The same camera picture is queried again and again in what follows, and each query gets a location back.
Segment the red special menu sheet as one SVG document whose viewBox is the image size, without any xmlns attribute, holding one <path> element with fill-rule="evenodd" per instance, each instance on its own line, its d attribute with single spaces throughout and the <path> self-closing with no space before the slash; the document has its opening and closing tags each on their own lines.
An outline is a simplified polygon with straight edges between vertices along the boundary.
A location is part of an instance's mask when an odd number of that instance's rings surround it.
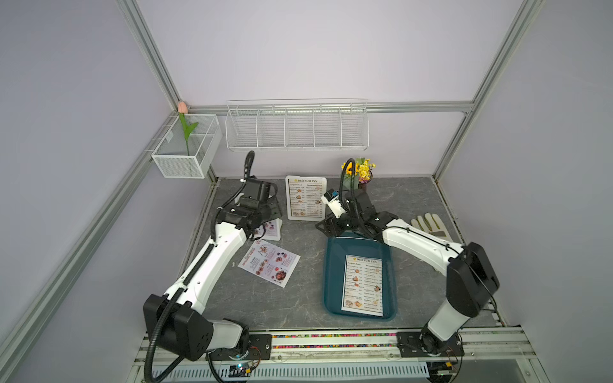
<svg viewBox="0 0 613 383">
<path fill-rule="evenodd" d="M 255 241 L 239 262 L 239 268 L 284 288 L 300 256 L 264 240 Z"/>
</svg>

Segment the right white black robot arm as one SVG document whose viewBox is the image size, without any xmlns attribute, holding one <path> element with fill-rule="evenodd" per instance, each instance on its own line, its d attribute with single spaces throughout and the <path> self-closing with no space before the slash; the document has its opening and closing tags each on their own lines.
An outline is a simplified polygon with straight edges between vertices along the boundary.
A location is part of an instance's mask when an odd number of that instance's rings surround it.
<svg viewBox="0 0 613 383">
<path fill-rule="evenodd" d="M 438 356 L 470 319 L 487 304 L 496 303 L 494 295 L 500 282 L 481 245 L 450 242 L 391 212 L 377 211 L 367 192 L 354 185 L 371 169 L 369 161 L 357 162 L 353 158 L 343 164 L 338 189 L 328 190 L 321 198 L 329 213 L 316 228 L 330 239 L 352 232 L 363 242 L 399 249 L 445 277 L 445 298 L 417 340 L 423 353 Z"/>
</svg>

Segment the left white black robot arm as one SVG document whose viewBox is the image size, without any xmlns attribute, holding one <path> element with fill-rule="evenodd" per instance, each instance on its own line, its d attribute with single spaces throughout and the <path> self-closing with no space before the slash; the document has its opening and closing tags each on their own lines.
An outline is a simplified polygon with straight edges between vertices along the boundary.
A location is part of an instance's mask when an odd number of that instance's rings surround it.
<svg viewBox="0 0 613 383">
<path fill-rule="evenodd" d="M 184 360 L 195 362 L 226 349 L 244 357 L 249 329 L 230 319 L 208 320 L 207 302 L 234 254 L 266 222 L 281 216 L 278 188 L 251 174 L 255 153 L 244 162 L 239 189 L 212 218 L 210 236 L 184 273 L 162 295 L 150 295 L 143 306 L 148 335 L 144 379 L 162 382 Z"/>
</svg>

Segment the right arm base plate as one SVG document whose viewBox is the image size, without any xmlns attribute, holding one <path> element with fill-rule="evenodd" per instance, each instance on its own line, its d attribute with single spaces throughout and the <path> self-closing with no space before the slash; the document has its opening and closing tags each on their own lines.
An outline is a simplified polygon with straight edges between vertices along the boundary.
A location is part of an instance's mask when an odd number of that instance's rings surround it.
<svg viewBox="0 0 613 383">
<path fill-rule="evenodd" d="M 401 357 L 463 357 L 463 343 L 458 332 L 442 341 L 429 331 L 407 330 L 397 332 L 397 348 Z"/>
</svg>

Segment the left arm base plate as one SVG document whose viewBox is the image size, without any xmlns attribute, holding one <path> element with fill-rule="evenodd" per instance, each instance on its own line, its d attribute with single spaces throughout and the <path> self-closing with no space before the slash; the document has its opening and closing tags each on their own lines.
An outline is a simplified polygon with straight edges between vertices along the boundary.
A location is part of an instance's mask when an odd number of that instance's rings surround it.
<svg viewBox="0 0 613 383">
<path fill-rule="evenodd" d="M 213 361 L 255 361 L 269 360 L 272 351 L 270 334 L 250 334 L 249 339 L 241 341 L 235 349 L 216 349 L 209 354 Z"/>
</svg>

